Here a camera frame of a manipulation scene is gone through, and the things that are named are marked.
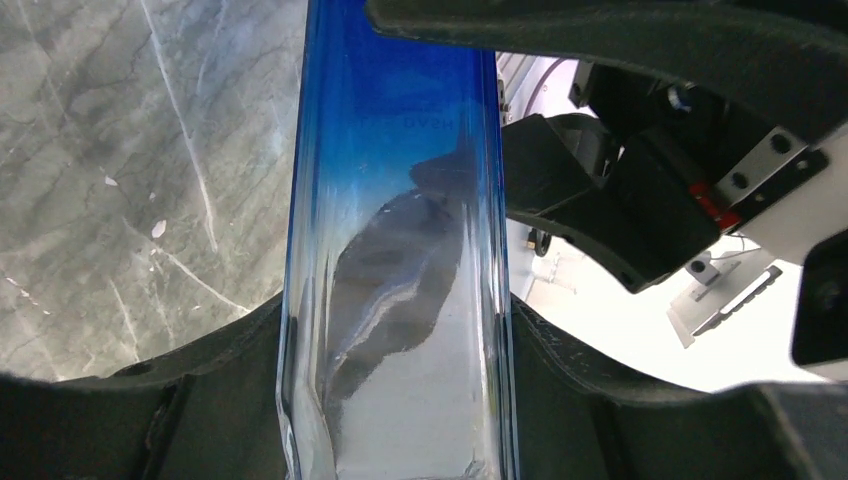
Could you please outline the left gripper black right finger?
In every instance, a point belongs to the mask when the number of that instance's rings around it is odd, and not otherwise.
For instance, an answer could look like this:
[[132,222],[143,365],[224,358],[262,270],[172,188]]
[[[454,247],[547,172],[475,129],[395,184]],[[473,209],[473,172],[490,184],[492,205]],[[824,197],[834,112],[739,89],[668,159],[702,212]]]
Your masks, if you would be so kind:
[[525,479],[843,479],[847,389],[704,393],[628,367],[511,301]]

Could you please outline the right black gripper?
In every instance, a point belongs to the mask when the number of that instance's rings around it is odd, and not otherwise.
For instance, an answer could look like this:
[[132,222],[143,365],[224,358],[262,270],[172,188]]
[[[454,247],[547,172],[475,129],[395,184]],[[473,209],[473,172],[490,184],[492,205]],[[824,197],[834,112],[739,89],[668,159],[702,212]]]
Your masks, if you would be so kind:
[[633,294],[687,272],[691,284],[667,310],[684,347],[782,275],[771,248],[745,240],[718,252],[716,242],[825,173],[829,156],[804,141],[847,132],[843,1],[364,9],[387,37],[604,65],[577,64],[569,98],[578,114],[503,127],[506,215],[570,242]]

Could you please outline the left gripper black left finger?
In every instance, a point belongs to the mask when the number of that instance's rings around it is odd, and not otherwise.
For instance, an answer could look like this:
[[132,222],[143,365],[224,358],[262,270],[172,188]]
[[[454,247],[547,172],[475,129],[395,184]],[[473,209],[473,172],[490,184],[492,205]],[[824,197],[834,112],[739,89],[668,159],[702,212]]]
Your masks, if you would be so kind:
[[1,378],[5,479],[281,479],[281,300],[106,377]]

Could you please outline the blue labelled clear bottle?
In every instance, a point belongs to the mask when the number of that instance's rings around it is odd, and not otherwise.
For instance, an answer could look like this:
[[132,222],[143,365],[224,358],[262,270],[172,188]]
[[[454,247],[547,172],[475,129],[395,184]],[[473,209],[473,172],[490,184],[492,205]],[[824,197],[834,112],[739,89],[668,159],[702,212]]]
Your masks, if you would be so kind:
[[277,411],[291,479],[515,479],[495,56],[308,5]]

